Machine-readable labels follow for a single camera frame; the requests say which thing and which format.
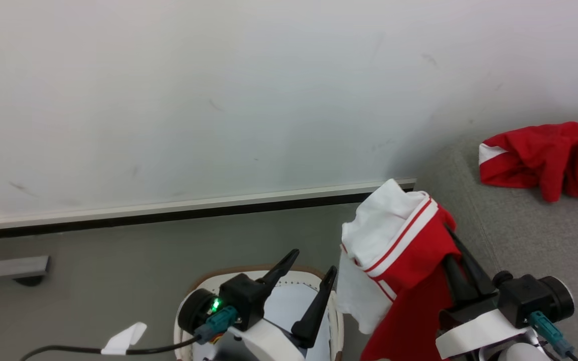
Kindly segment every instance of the white trim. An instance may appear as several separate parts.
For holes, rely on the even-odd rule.
[[[380,286],[380,288],[383,288],[383,291],[387,293],[387,295],[392,301],[396,299],[396,292],[394,292],[394,290],[392,290],[392,288],[389,285],[387,285],[387,282],[385,282],[385,280],[381,279],[380,281],[378,281],[378,285]]]
[[[403,188],[413,187],[416,178],[404,178],[396,180]],[[43,224],[57,224],[66,222],[80,222],[84,220],[114,219],[119,217],[131,217],[141,215],[155,215],[179,211],[205,210],[208,208],[220,208],[229,206],[242,206],[245,204],[271,203],[280,201],[295,201],[296,199],[311,199],[319,197],[332,197],[337,195],[351,195],[374,192],[385,181],[360,183],[357,185],[343,185],[334,187],[308,188],[267,194],[238,195],[234,197],[220,197],[211,199],[198,199],[195,201],[180,201],[169,203],[145,204],[142,206],[127,206],[117,208],[105,208],[101,210],[69,211],[63,213],[47,213],[43,215],[29,215],[22,217],[1,217],[0,229],[27,226],[39,226]]]
[[[436,348],[439,350],[441,358],[446,359],[509,340],[523,333],[527,333],[530,339],[537,336],[532,327],[516,328],[512,326],[501,311],[496,308],[441,334],[436,338]]]
[[[407,230],[407,233],[403,235],[400,242],[394,247],[392,252],[390,252],[389,256],[385,258],[379,265],[372,269],[371,271],[366,271],[367,276],[369,277],[378,277],[383,272],[385,272],[389,266],[394,263],[394,261],[403,254],[404,250],[411,244],[419,232],[427,226],[427,223],[434,217],[436,212],[439,210],[439,205],[434,200],[431,200],[431,203],[425,210],[418,216],[418,218],[411,224],[410,229]]]
[[[389,244],[387,244],[387,247],[385,247],[385,249],[391,249],[392,248],[392,246],[396,243],[398,238],[401,237],[401,235],[403,234],[403,231],[407,228],[407,226],[411,223],[411,221],[416,218],[416,215],[420,212],[420,210],[422,210],[422,208],[424,208],[425,205],[429,202],[429,200],[430,200],[429,194],[427,194],[427,192],[421,192],[421,193],[425,194],[425,198],[422,201],[420,201],[418,206],[416,206],[416,208],[414,208],[413,211],[411,211],[410,216],[407,217],[407,219],[403,223],[403,226],[401,226],[401,228],[398,229],[396,234],[394,236],[392,236],[391,240],[389,241]],[[371,262],[367,263],[367,265],[360,267],[360,269],[362,269],[363,271],[366,272],[368,269],[371,269],[372,267],[374,267],[376,265],[376,262],[380,261],[380,259],[383,258],[383,256],[385,256],[384,253],[379,254],[376,258],[371,260]]]
[[[479,165],[503,153],[507,153],[507,151],[500,146],[488,146],[481,143],[479,145]]]

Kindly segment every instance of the baseboard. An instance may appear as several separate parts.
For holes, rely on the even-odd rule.
[[[399,179],[410,190],[415,178]],[[0,218],[0,238],[363,201],[384,182]]]

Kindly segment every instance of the cable connector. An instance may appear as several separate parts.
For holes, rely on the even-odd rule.
[[[528,320],[530,325],[536,329],[537,333],[548,341],[554,351],[561,358],[568,357],[567,353],[574,354],[574,346],[571,345],[564,337],[561,331],[546,317],[543,312],[536,311],[530,313]]]
[[[236,324],[238,311],[233,306],[227,306],[215,315],[207,318],[206,322],[195,329],[193,335],[199,340],[197,343],[204,345],[211,341],[215,336],[225,333],[227,329]]]

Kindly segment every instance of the red cloth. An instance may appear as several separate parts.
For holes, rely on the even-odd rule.
[[[439,312],[452,306],[441,261],[447,254],[461,255],[445,229],[456,228],[447,211],[431,199],[399,242],[411,242],[390,263],[390,249],[373,267],[365,270],[377,283],[387,283],[397,295],[360,356],[362,360],[439,361],[436,331]]]
[[[487,139],[479,148],[481,182],[510,188],[539,186],[543,199],[562,190],[578,197],[578,123],[528,126]]]

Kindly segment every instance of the gray floor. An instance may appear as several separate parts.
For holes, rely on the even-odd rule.
[[[0,281],[0,360],[55,343],[103,347],[138,320],[149,326],[140,347],[170,344],[175,313],[195,279],[226,267],[273,263],[293,248],[301,250],[297,264],[325,272],[338,263],[340,225],[355,209],[344,204],[0,240],[0,260],[53,258],[42,285]],[[352,318],[345,322],[344,359],[356,360],[367,336]],[[106,357],[47,352],[32,361]]]

